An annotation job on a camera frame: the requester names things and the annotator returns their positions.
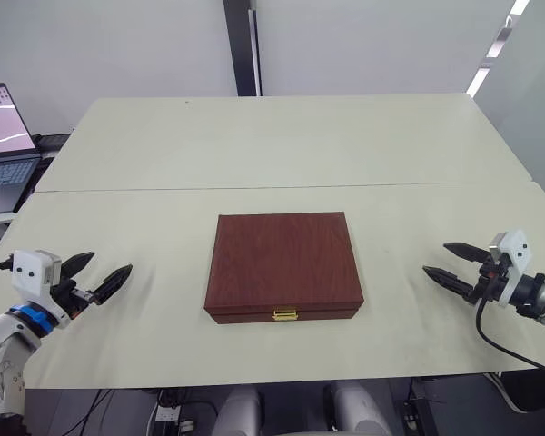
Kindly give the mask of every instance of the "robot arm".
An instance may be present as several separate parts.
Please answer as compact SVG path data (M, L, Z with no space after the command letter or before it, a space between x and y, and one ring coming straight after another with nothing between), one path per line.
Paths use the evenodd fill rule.
M126 265L109 275L95 291L76 289L72 277L94 253L73 256L65 263L54 254L19 250L3 264L12 271L12 285L23 303L0 315L0 419L24 412L26 361L54 328L63 329L91 302L103 304L125 283Z
M511 304L519 315L534 319L545 326L545 275L530 277L524 274L530 262L531 251L523 231L497 234L488 251L467 243L445 243L444 247L462 259L481 263L478 283L471 286L451 272L424 266L428 276L470 304L479 304L476 323L482 339L517 359L545 370L545 366L499 346L481 330L482 310L486 302L492 301L499 302L502 307Z

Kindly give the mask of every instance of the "table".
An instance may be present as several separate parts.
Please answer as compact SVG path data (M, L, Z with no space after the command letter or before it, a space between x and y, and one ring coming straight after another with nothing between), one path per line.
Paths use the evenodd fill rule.
M96 252L77 276L95 287L133 263L112 300L56 331L26 367L31 388L286 382L525 368L492 349L474 309L435 285L423 264L473 282L476 266L442 248L485 246L525 229L529 273L545 273L545 194L535 183L39 193L0 243L63 257ZM218 213L345 211L365 303L351 320L218 325L203 310ZM0 274L0 312L17 301ZM483 328L545 364L545 329L490 305Z
M37 191L530 181L466 94L98 100Z
M464 94L104 99L0 242L68 257L93 289L133 276L55 331L31 388L183 386L515 370L423 264L522 228L545 273L545 193ZM218 325L203 310L219 213L345 211L365 304L352 320ZM0 312L18 302L0 274ZM489 336L545 364L545 329L490 305Z

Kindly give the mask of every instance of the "box lid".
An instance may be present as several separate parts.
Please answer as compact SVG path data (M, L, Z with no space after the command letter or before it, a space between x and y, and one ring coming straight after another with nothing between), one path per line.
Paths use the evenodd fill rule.
M208 313L343 310L362 303L343 212L218 217Z

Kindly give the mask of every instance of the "floor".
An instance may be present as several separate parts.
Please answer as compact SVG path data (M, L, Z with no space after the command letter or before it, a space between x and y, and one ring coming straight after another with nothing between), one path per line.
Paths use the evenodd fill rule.
M404 431L396 405L405 399L409 379L360 381L380 405L395 436ZM296 431L324 431L322 388L326 381L267 383L257 385L264 397L263 436ZM440 435L492 434L545 435L545 410L527 414L511 411L495 388L481 375L423 381ZM233 386L192 388L190 400L210 400L220 408ZM88 411L95 390L28 390L25 422L34 436L61 436ZM155 393L118 390L109 394L93 412L84 436L143 436L155 404ZM185 419L194 420L193 436L208 436L215 416L202 404L186 406ZM78 435L80 427L70 433Z

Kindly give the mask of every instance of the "white wall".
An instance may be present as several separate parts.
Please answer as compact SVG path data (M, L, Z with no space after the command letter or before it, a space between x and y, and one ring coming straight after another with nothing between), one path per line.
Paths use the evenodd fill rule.
M514 0L256 0L264 95L462 93Z
M0 0L0 82L32 133L98 97L236 95L222 0Z
M474 100L545 191L545 0L529 2Z

